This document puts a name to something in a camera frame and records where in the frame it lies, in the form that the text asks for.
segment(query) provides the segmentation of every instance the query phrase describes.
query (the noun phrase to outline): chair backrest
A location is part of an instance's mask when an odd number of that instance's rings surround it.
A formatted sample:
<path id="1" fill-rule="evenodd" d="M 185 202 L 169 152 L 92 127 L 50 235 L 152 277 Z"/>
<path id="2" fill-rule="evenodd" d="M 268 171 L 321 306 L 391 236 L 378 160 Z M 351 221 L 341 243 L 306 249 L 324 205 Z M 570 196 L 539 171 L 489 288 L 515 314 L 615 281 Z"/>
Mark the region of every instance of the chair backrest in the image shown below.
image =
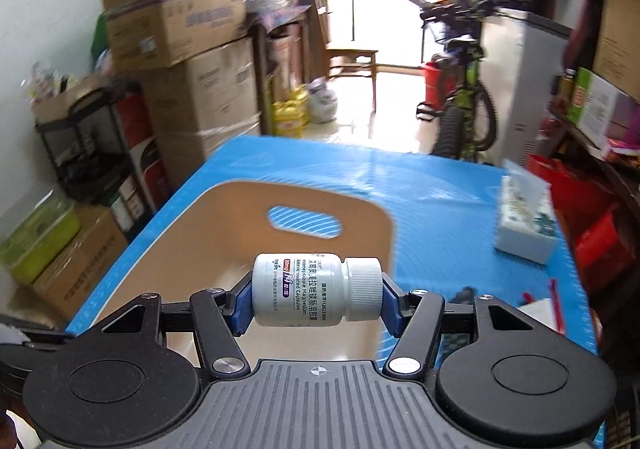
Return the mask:
<path id="1" fill-rule="evenodd" d="M 329 36 L 329 14 L 326 8 L 326 0 L 314 0 L 314 5 L 318 12 L 322 40 L 324 41 L 324 44 L 327 45 L 331 41 L 331 38 Z"/>

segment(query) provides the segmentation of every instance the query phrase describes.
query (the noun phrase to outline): medicine bottle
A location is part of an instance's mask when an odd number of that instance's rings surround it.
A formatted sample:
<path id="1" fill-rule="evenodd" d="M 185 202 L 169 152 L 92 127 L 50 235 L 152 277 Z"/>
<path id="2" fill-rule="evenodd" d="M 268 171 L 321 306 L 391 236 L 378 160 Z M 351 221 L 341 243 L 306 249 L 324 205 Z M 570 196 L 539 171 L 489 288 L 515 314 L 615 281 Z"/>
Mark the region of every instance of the medicine bottle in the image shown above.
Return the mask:
<path id="1" fill-rule="evenodd" d="M 252 279 L 262 326 L 335 326 L 374 320 L 382 309 L 382 270 L 375 257 L 260 254 Z"/>

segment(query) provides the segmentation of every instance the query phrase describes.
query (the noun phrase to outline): white screw cap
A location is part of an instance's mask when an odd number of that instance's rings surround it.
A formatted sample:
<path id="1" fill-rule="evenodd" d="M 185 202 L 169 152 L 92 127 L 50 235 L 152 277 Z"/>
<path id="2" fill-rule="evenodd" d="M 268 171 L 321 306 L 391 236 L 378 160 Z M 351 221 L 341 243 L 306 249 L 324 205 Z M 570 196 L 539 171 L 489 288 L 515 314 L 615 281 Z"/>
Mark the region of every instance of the white screw cap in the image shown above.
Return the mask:
<path id="1" fill-rule="evenodd" d="M 382 269 L 375 257 L 347 257 L 349 273 L 347 321 L 378 319 L 382 311 Z"/>

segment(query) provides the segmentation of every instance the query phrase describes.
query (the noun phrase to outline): tissue box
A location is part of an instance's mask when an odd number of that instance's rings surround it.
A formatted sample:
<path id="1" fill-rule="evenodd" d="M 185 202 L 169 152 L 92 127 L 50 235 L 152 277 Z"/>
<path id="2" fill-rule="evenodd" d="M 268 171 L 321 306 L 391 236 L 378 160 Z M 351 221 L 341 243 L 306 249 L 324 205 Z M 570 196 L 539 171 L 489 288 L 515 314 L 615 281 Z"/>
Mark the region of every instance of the tissue box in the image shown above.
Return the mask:
<path id="1" fill-rule="evenodd" d="M 546 191 L 538 214 L 531 217 L 511 176 L 502 177 L 495 248 L 546 265 L 558 245 L 551 196 Z"/>

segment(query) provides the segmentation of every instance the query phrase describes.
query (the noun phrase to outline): bicycle tire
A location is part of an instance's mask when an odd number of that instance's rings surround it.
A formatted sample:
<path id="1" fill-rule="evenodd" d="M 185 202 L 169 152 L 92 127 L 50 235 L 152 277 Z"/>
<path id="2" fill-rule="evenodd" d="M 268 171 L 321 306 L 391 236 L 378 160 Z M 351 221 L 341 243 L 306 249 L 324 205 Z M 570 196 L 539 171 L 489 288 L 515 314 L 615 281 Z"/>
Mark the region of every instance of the bicycle tire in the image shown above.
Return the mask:
<path id="1" fill-rule="evenodd" d="M 438 138 L 431 155 L 459 159 L 465 147 L 465 114 L 461 108 L 449 105 L 440 118 Z"/>
<path id="2" fill-rule="evenodd" d="M 495 139 L 498 134 L 498 117 L 495 113 L 494 100 L 491 98 L 491 95 L 489 95 L 484 84 L 482 84 L 482 81 L 478 81 L 478 92 L 476 93 L 476 98 L 476 108 L 478 108 L 478 105 L 482 100 L 482 104 L 486 109 L 486 114 L 489 119 L 489 129 L 487 130 L 486 135 L 482 137 L 482 139 L 474 141 L 476 151 L 485 152 L 495 143 Z"/>

